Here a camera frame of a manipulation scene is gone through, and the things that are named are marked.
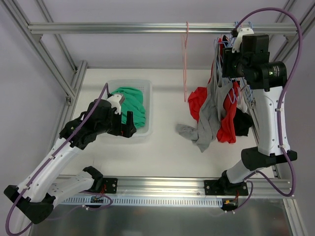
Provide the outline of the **green tank top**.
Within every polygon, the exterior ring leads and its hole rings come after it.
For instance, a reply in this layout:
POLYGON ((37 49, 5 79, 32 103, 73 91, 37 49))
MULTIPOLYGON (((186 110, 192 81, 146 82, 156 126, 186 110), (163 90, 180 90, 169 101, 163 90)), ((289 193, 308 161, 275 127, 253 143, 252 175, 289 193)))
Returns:
POLYGON ((144 127, 146 123, 146 110, 143 105, 144 98, 142 91, 134 87, 119 87, 111 93, 121 93, 125 97, 122 104, 122 123, 126 124, 127 111, 132 111, 136 129, 144 127))

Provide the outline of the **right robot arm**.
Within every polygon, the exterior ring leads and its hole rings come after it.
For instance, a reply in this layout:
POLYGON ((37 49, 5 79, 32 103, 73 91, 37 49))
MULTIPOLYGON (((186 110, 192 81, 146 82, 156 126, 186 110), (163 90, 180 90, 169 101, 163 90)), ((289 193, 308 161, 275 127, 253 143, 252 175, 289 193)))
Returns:
POLYGON ((222 57, 223 77, 243 77, 252 89, 258 125, 258 144, 241 151, 241 160, 223 172, 220 190, 231 195, 246 179, 267 168, 297 159, 286 136, 284 90, 287 84, 286 66, 281 61, 270 62, 269 36, 238 34, 233 47, 225 48, 222 57))

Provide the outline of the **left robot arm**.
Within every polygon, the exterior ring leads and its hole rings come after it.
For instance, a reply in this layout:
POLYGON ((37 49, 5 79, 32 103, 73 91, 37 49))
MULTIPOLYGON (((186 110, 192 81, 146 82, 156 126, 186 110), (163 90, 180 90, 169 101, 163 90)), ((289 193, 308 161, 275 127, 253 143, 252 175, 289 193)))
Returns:
POLYGON ((113 98, 91 102, 87 111, 65 125, 49 154, 32 174, 20 184, 6 187, 5 196, 33 224, 47 219, 57 205, 73 195, 105 193, 109 182, 92 166, 85 167, 63 183, 54 181, 70 160, 96 140, 97 135, 133 136, 136 132, 133 113, 127 111, 126 122, 123 122, 121 104, 113 98))

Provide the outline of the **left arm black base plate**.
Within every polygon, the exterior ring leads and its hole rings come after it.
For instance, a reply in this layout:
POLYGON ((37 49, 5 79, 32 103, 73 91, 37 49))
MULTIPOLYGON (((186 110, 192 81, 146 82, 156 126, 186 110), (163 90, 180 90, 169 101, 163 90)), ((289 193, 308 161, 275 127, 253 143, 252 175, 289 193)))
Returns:
POLYGON ((113 177, 104 177, 101 184, 101 193, 116 194, 118 187, 118 179, 113 177))

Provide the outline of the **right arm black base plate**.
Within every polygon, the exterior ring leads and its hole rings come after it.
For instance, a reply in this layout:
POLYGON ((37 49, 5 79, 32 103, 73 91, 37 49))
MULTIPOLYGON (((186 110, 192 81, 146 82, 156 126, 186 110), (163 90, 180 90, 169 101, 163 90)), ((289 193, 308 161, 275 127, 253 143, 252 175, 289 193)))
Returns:
POLYGON ((204 180, 205 195, 207 196, 247 196, 249 194, 246 183, 225 183, 220 179, 204 180))

